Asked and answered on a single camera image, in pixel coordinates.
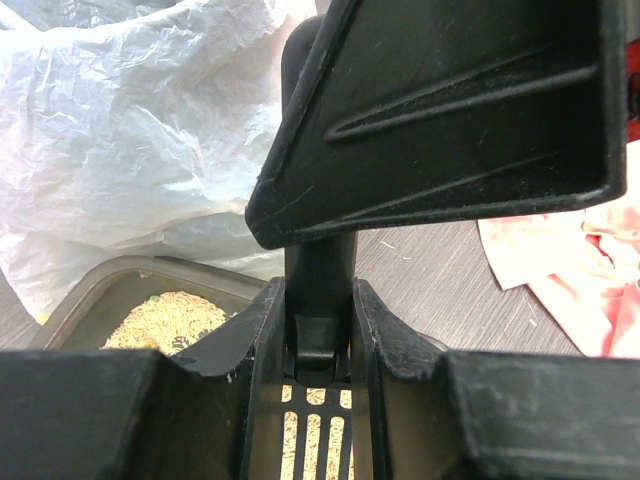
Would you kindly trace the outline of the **black litter scoop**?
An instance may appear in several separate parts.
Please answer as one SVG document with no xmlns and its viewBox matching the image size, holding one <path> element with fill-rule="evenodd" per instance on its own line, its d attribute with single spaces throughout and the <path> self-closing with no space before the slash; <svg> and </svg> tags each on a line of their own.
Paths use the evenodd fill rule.
<svg viewBox="0 0 640 480">
<path fill-rule="evenodd" d="M 298 26 L 281 62 L 283 121 L 251 199 L 278 226 L 310 220 L 336 194 L 323 142 L 293 117 L 319 75 L 327 46 L 324 17 Z M 285 272 L 256 298 L 244 479 L 350 479 L 354 475 L 350 334 L 357 237 L 299 237 L 286 244 Z"/>
</svg>

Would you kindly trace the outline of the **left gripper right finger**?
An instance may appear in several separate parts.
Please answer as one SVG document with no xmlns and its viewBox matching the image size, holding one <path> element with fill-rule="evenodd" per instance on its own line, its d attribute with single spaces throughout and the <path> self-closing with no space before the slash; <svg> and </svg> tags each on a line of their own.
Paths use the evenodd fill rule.
<svg viewBox="0 0 640 480">
<path fill-rule="evenodd" d="M 634 360 L 441 351 L 353 288 L 359 479 L 635 479 Z"/>
</svg>

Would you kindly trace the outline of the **grey plastic litter box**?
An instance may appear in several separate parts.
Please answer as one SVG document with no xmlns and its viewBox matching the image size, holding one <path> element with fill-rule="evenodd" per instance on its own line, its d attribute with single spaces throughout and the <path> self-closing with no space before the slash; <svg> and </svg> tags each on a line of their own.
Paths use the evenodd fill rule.
<svg viewBox="0 0 640 480">
<path fill-rule="evenodd" d="M 98 349 L 131 310 L 167 292 L 186 292 L 227 314 L 238 313 L 265 285 L 264 280 L 177 258 L 118 257 L 90 270 L 71 289 L 29 348 Z"/>
</svg>

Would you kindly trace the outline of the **bin with white bag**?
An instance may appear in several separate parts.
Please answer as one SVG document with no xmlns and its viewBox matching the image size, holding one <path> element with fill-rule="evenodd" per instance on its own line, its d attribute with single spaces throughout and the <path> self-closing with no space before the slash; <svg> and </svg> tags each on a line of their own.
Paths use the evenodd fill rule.
<svg viewBox="0 0 640 480">
<path fill-rule="evenodd" d="M 171 256 L 268 279 L 244 210 L 312 1 L 5 1 L 1 269 L 45 322 L 98 264 Z"/>
</svg>

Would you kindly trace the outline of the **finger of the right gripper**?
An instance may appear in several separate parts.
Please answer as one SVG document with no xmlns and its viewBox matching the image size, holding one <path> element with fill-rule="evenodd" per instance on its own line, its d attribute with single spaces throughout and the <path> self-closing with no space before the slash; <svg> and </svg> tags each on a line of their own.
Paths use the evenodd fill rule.
<svg viewBox="0 0 640 480">
<path fill-rule="evenodd" d="M 334 1 L 246 210 L 266 249 L 626 190 L 622 1 Z"/>
</svg>

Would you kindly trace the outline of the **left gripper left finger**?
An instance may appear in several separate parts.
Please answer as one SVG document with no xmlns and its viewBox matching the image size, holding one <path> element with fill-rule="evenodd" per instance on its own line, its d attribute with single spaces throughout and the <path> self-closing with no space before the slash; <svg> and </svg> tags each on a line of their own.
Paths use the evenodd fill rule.
<svg viewBox="0 0 640 480">
<path fill-rule="evenodd" d="M 1 356 L 5 479 L 276 479 L 284 283 L 174 357 Z"/>
</svg>

